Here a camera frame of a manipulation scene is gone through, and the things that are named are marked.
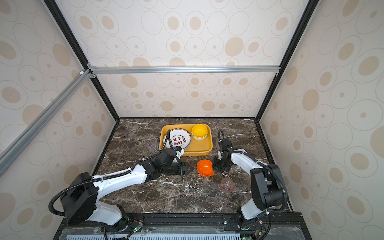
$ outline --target aluminum frame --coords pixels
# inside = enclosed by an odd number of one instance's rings
[[[33,141],[37,134],[48,124],[61,107],[75,93],[80,85],[91,76],[84,70],[62,91],[49,106],[25,129],[0,156],[0,176],[11,166],[24,149]]]
[[[77,42],[76,37],[74,36],[71,28],[69,27],[68,23],[65,20],[64,15],[60,11],[59,6],[55,2],[55,0],[41,0],[45,2],[46,7],[51,12],[52,17],[55,19],[57,25],[59,26],[60,30],[62,31],[63,35],[67,39],[69,45],[71,46],[73,52],[75,53],[76,57],[79,59],[81,65],[84,69],[89,69],[89,64],[87,57],[85,56],[84,52],[81,50],[81,47],[79,43]],[[104,88],[100,84],[100,81],[96,77],[96,75],[92,75],[91,81],[96,88],[96,91],[99,93],[101,99],[103,100],[104,104],[106,105],[107,109],[111,113],[112,117],[115,121],[119,119],[119,115],[117,114],[115,108],[113,107],[110,99],[108,98]]]
[[[91,67],[95,74],[117,73],[278,73],[280,66],[164,66],[164,67]]]

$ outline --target wall panel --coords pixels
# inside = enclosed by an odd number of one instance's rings
[[[384,234],[383,9],[322,1],[260,122],[314,240]]]
[[[2,1],[0,154],[81,69],[39,1]]]
[[[92,173],[115,124],[92,86],[85,81],[0,177],[0,239],[55,235],[63,218],[49,201],[79,173]]]
[[[306,0],[62,0],[93,66],[279,65]]]
[[[99,74],[120,117],[255,117],[275,73]]]

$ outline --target wire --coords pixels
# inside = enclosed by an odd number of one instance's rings
[[[104,233],[104,238],[105,238],[105,240],[108,240],[108,237],[107,237],[107,231],[106,231],[105,227],[106,227],[106,224],[103,223],[103,233]]]
[[[138,220],[138,219],[136,219],[136,220],[131,221],[131,222],[128,223],[127,225],[130,225],[130,224],[135,223],[135,222],[142,222],[142,223],[144,223],[142,220]]]
[[[163,144],[163,148],[162,148],[162,149],[164,149],[164,147],[165,147],[167,141],[169,141],[169,143],[171,144],[171,140],[170,140],[170,130],[169,130],[169,129],[168,129],[167,136],[166,136],[166,140],[165,140],[165,142],[164,142],[164,144]],[[146,159],[144,159],[144,161],[145,161],[145,160],[148,160],[148,159],[150,159],[150,158],[153,158],[153,157],[158,156],[158,155],[160,154],[160,152],[161,152],[161,151],[159,151],[158,153],[156,153],[156,154],[153,155],[153,156],[147,157]],[[133,169],[139,162],[141,162],[141,161],[143,161],[143,159],[137,161],[137,162],[133,165],[132,169]],[[127,170],[127,171],[122,172],[122,173],[118,173],[118,174],[114,174],[114,175],[106,176],[106,177],[104,177],[103,179],[104,179],[104,180],[108,180],[108,179],[112,179],[112,178],[115,178],[115,177],[121,177],[121,176],[124,176],[124,175],[129,174],[130,172],[131,172],[131,170]],[[94,178],[94,179],[87,180],[87,181],[84,181],[84,182],[75,184],[75,185],[73,185],[73,186],[69,186],[69,187],[67,187],[66,189],[64,189],[64,190],[62,190],[61,192],[57,193],[57,194],[51,199],[51,201],[50,201],[49,204],[48,204],[48,210],[49,210],[51,213],[55,214],[55,215],[58,215],[58,216],[65,216],[65,213],[64,213],[64,212],[57,211],[57,210],[54,208],[53,204],[56,202],[56,200],[58,200],[62,195],[64,195],[65,193],[69,192],[70,190],[73,190],[73,189],[75,189],[75,188],[77,188],[77,187],[80,187],[80,186],[84,186],[84,185],[87,185],[87,184],[92,184],[92,183],[94,183],[94,182],[100,182],[100,181],[102,181],[102,178],[99,177],[99,178]]]
[[[260,226],[262,227],[262,230],[263,230],[263,225],[261,223],[259,223],[259,221],[256,221],[258,224],[260,224]]]
[[[128,234],[125,238],[129,238],[132,234],[134,234],[135,233],[135,231],[132,231],[130,234]]]
[[[219,145],[219,148],[220,148],[220,149],[219,149],[220,152],[223,151],[222,142],[221,142],[222,139],[224,139],[224,132],[223,132],[223,130],[219,129],[219,130],[218,130],[218,145]]]
[[[260,239],[257,238],[257,240],[263,240],[263,239],[265,239],[265,237],[266,237],[266,236],[268,235],[268,233],[269,233],[269,230],[271,230],[271,222],[272,222],[272,220],[271,220],[271,214],[269,214],[268,228],[266,229],[265,234],[262,235]]]
[[[287,190],[286,190],[285,186],[283,185],[283,183],[281,182],[281,179],[276,175],[276,173],[269,166],[267,166],[264,163],[258,161],[257,159],[255,159],[252,155],[250,155],[247,152],[230,151],[230,152],[223,152],[221,154],[222,155],[227,155],[227,154],[232,154],[232,153],[240,153],[240,154],[244,154],[244,155],[248,156],[250,159],[252,159],[253,161],[257,162],[258,165],[262,166],[265,170],[267,170],[268,172],[271,173],[273,178],[276,180],[277,184],[280,186],[281,192],[283,193],[283,204],[282,204],[282,206],[279,209],[268,209],[268,211],[269,212],[284,212],[284,210],[286,209],[287,204],[288,204]]]
[[[176,160],[177,160],[177,163],[180,163],[180,158],[179,158],[179,157],[177,157],[177,156],[174,156],[174,158],[176,158]]]

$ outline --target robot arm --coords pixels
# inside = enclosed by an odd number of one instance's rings
[[[138,162],[133,169],[92,177],[88,173],[81,173],[71,186],[91,179],[101,181],[80,185],[62,194],[60,200],[68,224],[91,220],[113,225],[118,231],[124,230],[129,219],[122,207],[106,204],[99,199],[119,189],[156,179],[161,174],[187,175],[188,164],[180,161],[183,153],[184,149],[179,146],[165,148],[152,158]]]
[[[227,138],[219,139],[218,156],[214,158],[215,171],[228,172],[233,164],[241,167],[251,177],[252,199],[241,206],[243,220],[259,218],[270,207],[279,206],[287,199],[286,187],[276,164],[265,165],[255,160],[244,149],[234,147]]]

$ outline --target marble tabletop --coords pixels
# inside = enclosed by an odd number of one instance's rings
[[[197,124],[210,126],[214,149],[207,156],[181,157],[194,170],[187,176],[161,176],[147,183],[115,191],[101,199],[109,204],[120,204],[127,213],[233,213],[251,199],[250,177],[236,165],[229,172],[216,172],[202,177],[196,170],[201,159],[213,160],[217,154],[215,141],[222,129],[234,146],[245,149],[256,159],[268,162],[253,119],[122,119],[106,151],[98,174],[107,174],[132,167],[151,153],[147,140],[159,145],[162,127],[168,124]],[[235,187],[223,193],[220,181],[231,178]]]

